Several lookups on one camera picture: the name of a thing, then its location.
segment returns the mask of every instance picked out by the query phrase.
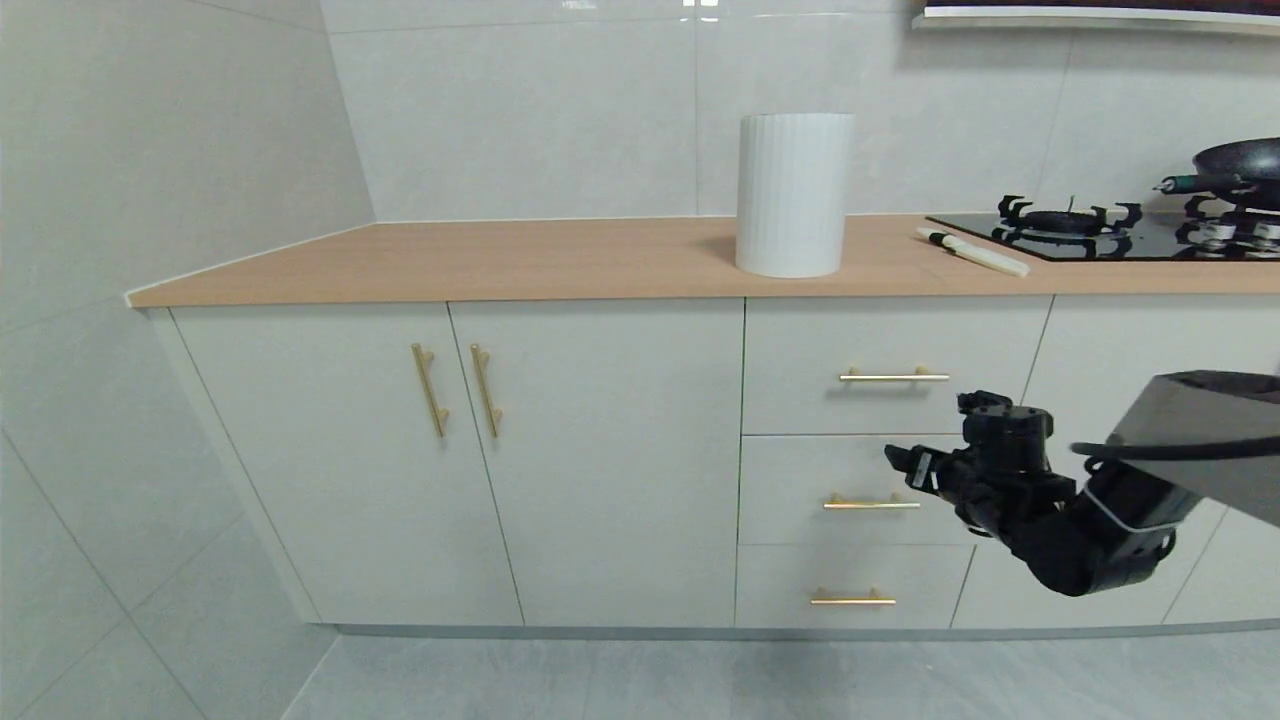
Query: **pan handle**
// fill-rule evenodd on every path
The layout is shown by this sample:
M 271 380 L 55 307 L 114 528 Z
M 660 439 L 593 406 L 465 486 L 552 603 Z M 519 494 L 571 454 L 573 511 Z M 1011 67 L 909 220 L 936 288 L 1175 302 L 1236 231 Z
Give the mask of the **pan handle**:
M 1165 195 L 1190 195 L 1193 192 L 1229 192 L 1248 190 L 1253 183 L 1235 173 L 1215 173 L 1210 176 L 1170 176 L 1155 188 Z

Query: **white cylindrical container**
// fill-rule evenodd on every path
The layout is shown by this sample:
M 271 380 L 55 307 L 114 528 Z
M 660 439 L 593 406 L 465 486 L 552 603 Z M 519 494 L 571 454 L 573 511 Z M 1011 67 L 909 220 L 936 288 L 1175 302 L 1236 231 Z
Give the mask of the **white cylindrical container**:
M 774 278 L 838 270 L 854 115 L 748 115 L 741 132 L 737 266 Z

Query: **black frying pan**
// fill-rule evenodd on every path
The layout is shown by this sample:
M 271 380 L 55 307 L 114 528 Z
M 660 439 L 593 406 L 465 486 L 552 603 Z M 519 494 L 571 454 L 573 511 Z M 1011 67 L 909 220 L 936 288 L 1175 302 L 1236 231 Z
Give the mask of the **black frying pan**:
M 1234 205 L 1280 210 L 1280 137 L 1210 147 L 1192 163 L 1197 174 L 1167 177 L 1156 190 L 1165 195 L 1212 192 Z

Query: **cabinet door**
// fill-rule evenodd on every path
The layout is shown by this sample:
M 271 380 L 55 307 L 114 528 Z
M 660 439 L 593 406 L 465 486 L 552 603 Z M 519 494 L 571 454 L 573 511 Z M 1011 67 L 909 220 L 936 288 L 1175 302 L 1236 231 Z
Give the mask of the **cabinet door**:
M 521 623 L 444 305 L 174 315 L 325 623 Z
M 731 626 L 742 300 L 451 307 L 526 623 Z
M 1280 618 L 1280 528 L 1228 511 L 1165 623 Z
M 1053 469 L 1083 479 L 1084 457 L 1066 446 L 1105 441 L 1152 375 L 1194 369 L 1274 373 L 1280 333 L 1265 328 L 1275 327 L 1280 297 L 1272 296 L 1056 297 L 1024 398 L 1053 415 Z M 1222 514 L 1221 505 L 1201 501 L 1155 577 L 1075 600 L 1039 587 L 1006 548 L 979 544 L 955 626 L 1158 624 Z

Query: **black glass stovetop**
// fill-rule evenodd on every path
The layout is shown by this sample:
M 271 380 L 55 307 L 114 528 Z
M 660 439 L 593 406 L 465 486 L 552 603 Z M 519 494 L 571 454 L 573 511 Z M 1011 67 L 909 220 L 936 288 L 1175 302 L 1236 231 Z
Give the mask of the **black glass stovetop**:
M 1238 242 L 1207 250 L 1199 243 L 1206 231 L 1179 213 L 1151 213 L 1123 233 L 1103 232 L 1089 238 L 1010 228 L 997 213 L 929 215 L 928 220 L 1051 261 L 1280 260 L 1280 252 L 1260 252 Z

